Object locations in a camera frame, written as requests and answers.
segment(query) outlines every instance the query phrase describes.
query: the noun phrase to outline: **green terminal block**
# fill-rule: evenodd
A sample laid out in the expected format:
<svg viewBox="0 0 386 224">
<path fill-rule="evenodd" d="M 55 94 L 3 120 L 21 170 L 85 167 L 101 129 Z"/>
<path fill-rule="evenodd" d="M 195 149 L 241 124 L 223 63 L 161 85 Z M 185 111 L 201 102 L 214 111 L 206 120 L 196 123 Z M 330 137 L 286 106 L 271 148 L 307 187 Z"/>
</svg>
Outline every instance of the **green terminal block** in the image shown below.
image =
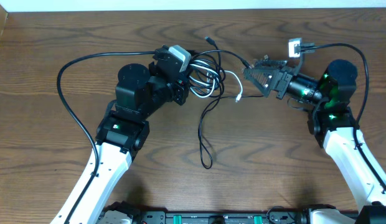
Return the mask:
<svg viewBox="0 0 386 224">
<path fill-rule="evenodd" d="M 174 215 L 174 224 L 182 224 L 182 216 L 181 215 Z"/>
<path fill-rule="evenodd" d="M 262 216 L 254 216 L 254 224 L 262 224 Z"/>
</svg>

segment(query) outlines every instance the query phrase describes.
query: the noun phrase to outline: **white wall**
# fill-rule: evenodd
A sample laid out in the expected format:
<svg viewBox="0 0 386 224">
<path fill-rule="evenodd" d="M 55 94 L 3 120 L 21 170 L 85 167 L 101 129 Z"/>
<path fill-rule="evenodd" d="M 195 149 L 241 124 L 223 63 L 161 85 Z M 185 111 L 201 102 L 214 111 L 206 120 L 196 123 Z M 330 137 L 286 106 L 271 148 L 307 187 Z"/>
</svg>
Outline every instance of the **white wall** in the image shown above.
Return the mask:
<svg viewBox="0 0 386 224">
<path fill-rule="evenodd" d="M 386 0 L 0 0 L 8 12 L 386 7 Z"/>
</svg>

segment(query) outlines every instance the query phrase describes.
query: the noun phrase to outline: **wood grain surface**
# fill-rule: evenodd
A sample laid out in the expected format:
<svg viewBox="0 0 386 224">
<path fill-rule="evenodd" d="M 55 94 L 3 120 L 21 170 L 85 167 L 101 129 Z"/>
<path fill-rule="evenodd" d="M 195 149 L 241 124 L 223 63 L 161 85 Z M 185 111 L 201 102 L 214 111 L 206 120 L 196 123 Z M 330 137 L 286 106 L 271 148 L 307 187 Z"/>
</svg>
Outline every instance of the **wood grain surface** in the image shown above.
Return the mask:
<svg viewBox="0 0 386 224">
<path fill-rule="evenodd" d="M 370 95 L 361 127 L 386 171 L 386 9 L 12 13 L 0 45 L 0 223 L 48 223 L 64 204 L 91 153 L 89 142 L 65 110 L 55 87 L 59 69 L 83 55 L 154 50 L 178 44 L 198 51 L 221 49 L 248 61 L 265 54 L 287 58 L 287 41 L 347 42 L 369 61 Z M 224 68 L 241 63 L 225 55 Z M 363 97 L 360 57 L 349 49 L 318 50 L 303 73 L 319 78 L 334 59 L 359 69 L 352 110 Z M 73 65 L 62 88 L 70 106 L 94 135 L 116 74 L 150 56 L 94 58 Z M 245 94 L 259 94 L 244 81 Z M 227 78 L 226 94 L 238 86 Z M 267 210 L 329 203 L 356 210 L 337 166 L 308 133 L 306 115 L 275 95 L 223 100 L 204 121 L 215 161 L 200 163 L 197 125 L 209 100 L 193 94 L 184 106 L 168 103 L 150 118 L 151 133 L 108 204 L 127 200 L 168 210 Z"/>
</svg>

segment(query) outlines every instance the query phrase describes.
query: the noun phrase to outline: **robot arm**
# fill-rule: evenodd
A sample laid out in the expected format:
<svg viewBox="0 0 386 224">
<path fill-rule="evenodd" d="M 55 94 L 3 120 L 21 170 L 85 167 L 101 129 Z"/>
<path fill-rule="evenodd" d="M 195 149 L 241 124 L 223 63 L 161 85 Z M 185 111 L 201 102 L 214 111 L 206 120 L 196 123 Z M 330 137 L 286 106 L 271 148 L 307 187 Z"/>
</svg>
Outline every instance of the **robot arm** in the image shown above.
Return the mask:
<svg viewBox="0 0 386 224">
<path fill-rule="evenodd" d="M 117 184 L 121 176 L 128 170 L 132 163 L 132 157 L 129 152 L 120 152 L 121 148 L 112 144 L 103 143 L 96 145 L 100 155 L 100 166 L 98 175 L 90 184 L 85 192 L 78 207 L 75 209 L 70 223 L 95 223 L 105 206 L 105 203 Z M 70 213 L 82 189 L 88 182 L 95 165 L 95 155 L 91 154 L 87 166 L 80 179 L 72 190 L 67 201 L 60 209 L 59 213 L 52 220 L 52 224 L 64 223 L 67 215 Z"/>
<path fill-rule="evenodd" d="M 341 171 L 354 195 L 358 211 L 365 205 L 372 205 L 372 202 L 380 202 L 386 206 L 386 193 L 355 148 L 352 133 L 353 128 L 337 128 L 335 131 L 329 131 L 324 140 L 324 149 Z M 367 147 L 362 131 L 357 130 L 357 137 L 366 157 L 386 184 L 386 173 Z"/>
<path fill-rule="evenodd" d="M 97 130 L 96 177 L 84 192 L 95 168 L 92 152 L 81 178 L 52 223 L 95 223 L 117 181 L 129 169 L 149 135 L 146 118 L 165 102 L 185 103 L 189 94 L 190 53 L 179 46 L 163 46 L 154 52 L 153 58 L 157 64 L 153 62 L 149 68 L 129 64 L 118 72 L 116 110 L 111 110 L 111 102 Z M 76 209 L 72 210 L 81 194 Z"/>
<path fill-rule="evenodd" d="M 358 127 L 357 121 L 348 107 L 349 100 L 356 90 L 356 67 L 346 60 L 335 60 L 329 64 L 318 81 L 299 73 L 304 54 L 313 53 L 314 49 L 333 46 L 350 47 L 362 56 L 368 87 L 367 64 L 359 49 L 347 44 L 315 47 L 314 44 L 302 44 L 301 39 L 292 39 L 289 42 L 290 57 L 300 58 L 297 67 L 287 66 L 285 60 L 269 60 L 266 57 L 265 60 L 257 61 L 254 68 L 245 69 L 245 78 L 265 97 L 269 96 L 270 91 L 276 91 L 278 99 L 289 95 L 300 103 L 313 106 L 311 111 L 302 109 L 309 112 L 309 132 L 337 164 L 354 195 L 358 211 L 361 212 L 356 223 L 370 223 L 372 218 L 386 221 L 386 174 L 369 151 L 362 132 L 355 128 Z M 299 222 L 355 221 L 341 215 L 335 208 L 320 207 L 310 208 Z"/>
</svg>

